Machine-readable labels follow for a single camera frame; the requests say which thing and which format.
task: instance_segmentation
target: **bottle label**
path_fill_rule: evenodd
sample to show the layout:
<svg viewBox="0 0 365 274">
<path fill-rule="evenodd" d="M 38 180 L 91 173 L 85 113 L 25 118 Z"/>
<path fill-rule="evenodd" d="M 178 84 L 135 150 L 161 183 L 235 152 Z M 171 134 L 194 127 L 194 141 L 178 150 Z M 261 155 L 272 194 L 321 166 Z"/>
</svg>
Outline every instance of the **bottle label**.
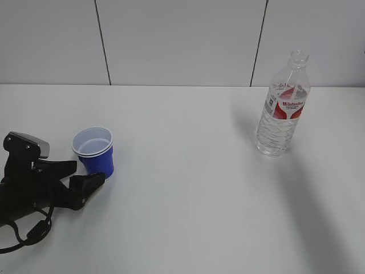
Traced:
<svg viewBox="0 0 365 274">
<path fill-rule="evenodd" d="M 307 95 L 308 93 L 301 86 L 274 85 L 267 93 L 266 111 L 276 119 L 298 119 Z"/>
</svg>

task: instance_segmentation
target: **stacked cups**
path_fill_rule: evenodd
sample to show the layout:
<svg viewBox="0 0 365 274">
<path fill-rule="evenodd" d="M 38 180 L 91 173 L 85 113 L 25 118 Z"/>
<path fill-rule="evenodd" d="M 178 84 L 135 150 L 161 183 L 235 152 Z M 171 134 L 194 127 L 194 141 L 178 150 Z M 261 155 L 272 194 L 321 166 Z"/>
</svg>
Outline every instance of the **stacked cups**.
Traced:
<svg viewBox="0 0 365 274">
<path fill-rule="evenodd" d="M 113 174 L 113 135 L 110 130 L 90 127 L 79 132 L 72 140 L 72 150 L 88 174 L 104 172 L 106 178 Z"/>
</svg>

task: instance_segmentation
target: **plastic bottle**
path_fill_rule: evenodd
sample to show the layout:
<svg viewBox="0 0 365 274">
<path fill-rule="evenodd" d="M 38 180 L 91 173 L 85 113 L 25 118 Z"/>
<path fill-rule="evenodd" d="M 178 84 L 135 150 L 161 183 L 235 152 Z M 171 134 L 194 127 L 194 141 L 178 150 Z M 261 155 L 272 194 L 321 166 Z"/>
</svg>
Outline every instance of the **plastic bottle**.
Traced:
<svg viewBox="0 0 365 274">
<path fill-rule="evenodd" d="M 305 71 L 308 58 L 300 50 L 293 51 L 288 65 L 271 80 L 256 139 L 265 155 L 278 157 L 290 144 L 310 91 Z"/>
</svg>

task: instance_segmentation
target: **cup rim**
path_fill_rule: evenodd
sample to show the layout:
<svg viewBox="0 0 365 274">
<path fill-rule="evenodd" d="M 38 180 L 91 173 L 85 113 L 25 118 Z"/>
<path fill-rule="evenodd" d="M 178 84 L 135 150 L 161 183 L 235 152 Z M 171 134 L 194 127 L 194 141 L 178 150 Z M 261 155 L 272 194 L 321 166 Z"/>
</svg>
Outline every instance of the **cup rim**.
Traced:
<svg viewBox="0 0 365 274">
<path fill-rule="evenodd" d="M 74 147 L 74 140 L 75 140 L 76 136 L 78 136 L 81 132 L 83 132 L 85 130 L 89 130 L 90 128 L 102 128 L 104 130 L 107 130 L 110 133 L 110 142 L 109 142 L 107 147 L 103 148 L 102 150 L 96 151 L 94 153 L 80 153 Z M 83 130 L 79 131 L 73 137 L 72 142 L 71 142 L 71 148 L 72 148 L 73 152 L 76 153 L 78 156 L 81 156 L 81 157 L 84 157 L 84 158 L 91 158 L 91 157 L 99 156 L 99 155 L 103 154 L 103 152 L 106 152 L 107 150 L 109 150 L 112 146 L 113 146 L 113 133 L 109 129 L 107 129 L 106 127 L 99 127 L 99 126 L 84 128 Z"/>
<path fill-rule="evenodd" d="M 109 146 L 106 150 L 98 153 L 98 154 L 93 154 L 93 155 L 80 155 L 80 154 L 77 154 L 77 156 L 80 156 L 81 158 L 95 158 L 95 157 L 98 157 L 100 155 L 103 155 L 105 153 L 107 153 L 111 148 L 113 147 L 113 145 Z"/>
</svg>

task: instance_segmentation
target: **bottle neck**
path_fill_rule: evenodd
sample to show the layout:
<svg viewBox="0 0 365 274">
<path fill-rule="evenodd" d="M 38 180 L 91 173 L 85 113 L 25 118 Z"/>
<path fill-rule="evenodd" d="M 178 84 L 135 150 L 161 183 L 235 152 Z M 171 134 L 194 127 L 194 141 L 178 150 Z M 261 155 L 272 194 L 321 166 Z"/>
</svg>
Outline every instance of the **bottle neck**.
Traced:
<svg viewBox="0 0 365 274">
<path fill-rule="evenodd" d="M 287 65 L 290 67 L 290 69 L 292 71 L 295 71 L 295 72 L 300 72 L 300 71 L 305 71 L 306 70 L 306 66 L 299 66 L 298 64 L 295 64 L 295 63 L 291 63 L 290 61 L 287 63 Z"/>
</svg>

